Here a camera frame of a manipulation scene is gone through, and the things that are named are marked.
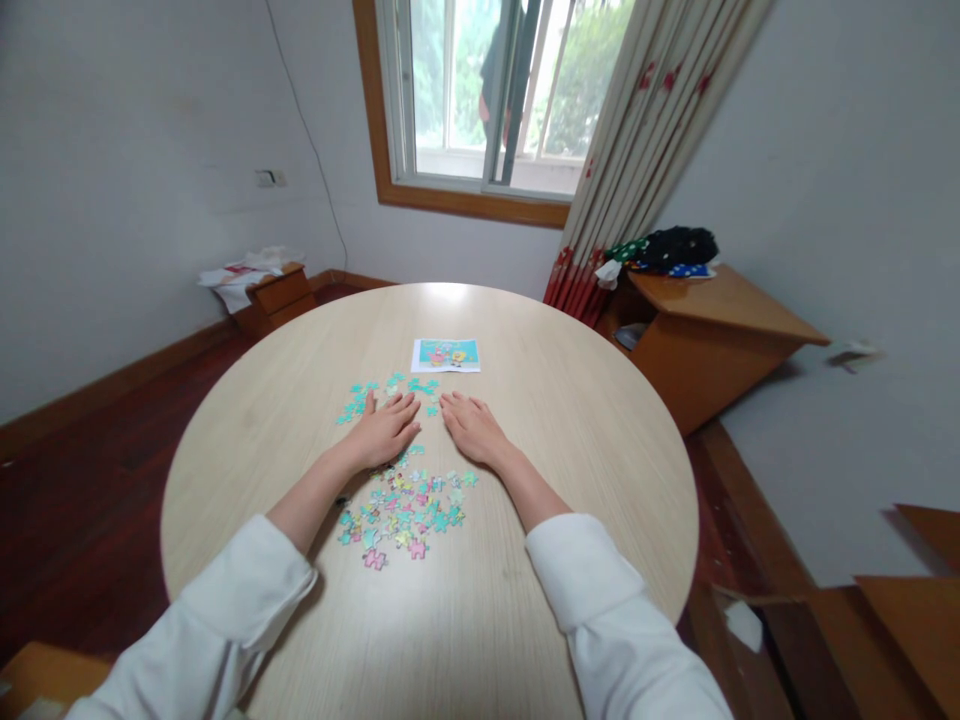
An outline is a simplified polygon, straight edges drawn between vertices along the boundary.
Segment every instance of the window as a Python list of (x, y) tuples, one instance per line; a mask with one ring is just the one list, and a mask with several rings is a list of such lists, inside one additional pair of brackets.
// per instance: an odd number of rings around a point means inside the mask
[(355, 0), (381, 202), (562, 226), (632, 3)]

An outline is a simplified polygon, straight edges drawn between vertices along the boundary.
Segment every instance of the pink puzzle piece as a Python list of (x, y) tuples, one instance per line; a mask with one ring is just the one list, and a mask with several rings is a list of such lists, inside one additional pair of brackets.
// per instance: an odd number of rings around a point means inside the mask
[(410, 543), (410, 559), (411, 560), (423, 560), (427, 554), (427, 546), (424, 545), (419, 540), (414, 540)]
[(384, 553), (378, 553), (376, 550), (368, 550), (363, 556), (364, 567), (372, 567), (374, 570), (382, 570), (383, 562), (387, 559)]

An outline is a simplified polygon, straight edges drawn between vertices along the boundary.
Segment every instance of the window frame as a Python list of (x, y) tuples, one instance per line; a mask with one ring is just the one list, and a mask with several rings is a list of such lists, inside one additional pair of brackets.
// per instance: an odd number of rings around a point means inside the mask
[[(391, 157), (389, 141), (389, 133), (394, 129), (395, 122), (390, 117), (391, 113), (387, 112), (385, 101), (385, 93), (389, 92), (391, 84), (384, 83), (383, 78), (377, 13), (376, 0), (353, 0), (373, 174), (380, 204), (522, 225), (563, 228), (570, 213), (570, 201), (520, 197), (517, 195), (520, 191), (516, 190), (481, 194), (439, 189), (431, 187), (429, 179), (421, 178), (412, 183), (410, 179), (405, 180), (404, 184), (396, 182), (400, 173), (396, 171), (395, 163), (399, 159)], [(383, 42), (387, 43), (389, 39), (384, 38)], [(403, 145), (413, 147), (413, 143)], [(444, 177), (443, 184), (456, 186), (456, 178)]]

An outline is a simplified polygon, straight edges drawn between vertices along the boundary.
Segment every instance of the wooden nightstand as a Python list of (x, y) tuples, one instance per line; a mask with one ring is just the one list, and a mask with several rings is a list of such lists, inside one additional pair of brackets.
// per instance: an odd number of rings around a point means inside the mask
[(283, 275), (265, 277), (248, 286), (247, 297), (250, 307), (233, 317), (241, 330), (258, 340), (317, 306), (300, 263), (287, 263)]
[[(830, 339), (728, 265), (689, 280), (625, 272), (596, 329), (646, 376), (686, 437), (804, 345)], [(649, 327), (632, 350), (613, 337)]]

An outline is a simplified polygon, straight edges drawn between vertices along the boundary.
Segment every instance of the pile of puzzle pieces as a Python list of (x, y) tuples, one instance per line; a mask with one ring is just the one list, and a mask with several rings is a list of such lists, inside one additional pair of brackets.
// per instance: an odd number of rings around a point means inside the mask
[(422, 446), (411, 445), (396, 465), (373, 471), (370, 479), (380, 487), (371, 491), (358, 512), (348, 507), (340, 515), (343, 530), (337, 540), (344, 546), (362, 543), (365, 567), (381, 570), (386, 564), (386, 553), (378, 549), (380, 543), (392, 543), (397, 550), (409, 552), (411, 559), (423, 560), (430, 549), (427, 539), (431, 533), (445, 535), (448, 528), (463, 525), (463, 490), (474, 487), (479, 478), (473, 472), (460, 476), (455, 470), (446, 477), (430, 477), (421, 470), (405, 476), (401, 463), (409, 463), (409, 457), (404, 456), (422, 452)]
[[(427, 417), (436, 417), (438, 414), (436, 404), (440, 402), (440, 390), (438, 389), (440, 382), (438, 380), (431, 380), (426, 385), (423, 385), (421, 384), (420, 378), (412, 377), (407, 380), (407, 376), (403, 373), (394, 373), (383, 383), (384, 399), (392, 398), (400, 392), (400, 383), (404, 380), (407, 382), (407, 392), (420, 392), (426, 395), (424, 402), (431, 403), (431, 406), (427, 408)], [(369, 390), (376, 391), (379, 389), (380, 383), (376, 382), (368, 382), (365, 385), (358, 383), (351, 387), (350, 392), (353, 393), (353, 400), (343, 406), (343, 414), (337, 418), (337, 425), (345, 425), (354, 418), (363, 415), (363, 408), (367, 404), (367, 392)]]
[[(440, 382), (430, 380), (424, 385), (420, 378), (407, 380), (403, 373), (397, 372), (383, 383), (384, 397), (391, 398), (400, 392), (399, 384), (404, 381), (407, 392), (426, 396), (425, 400), (431, 403), (427, 415), (435, 416), (436, 404), (440, 401)], [(376, 382), (351, 387), (353, 401), (344, 407), (337, 424), (343, 425), (362, 415), (367, 392), (379, 389), (380, 384)], [(432, 477), (426, 470), (407, 472), (411, 458), (425, 454), (423, 445), (411, 445), (395, 462), (372, 471), (370, 479), (377, 485), (371, 490), (367, 502), (356, 512), (351, 512), (348, 505), (340, 515), (342, 530), (337, 541), (344, 546), (362, 543), (365, 567), (382, 570), (387, 564), (385, 550), (389, 544), (410, 553), (413, 560), (423, 560), (430, 549), (427, 539), (431, 534), (445, 535), (448, 528), (463, 526), (466, 518), (463, 491), (474, 487), (479, 478), (476, 473), (466, 472), (461, 476), (455, 470), (446, 476)]]

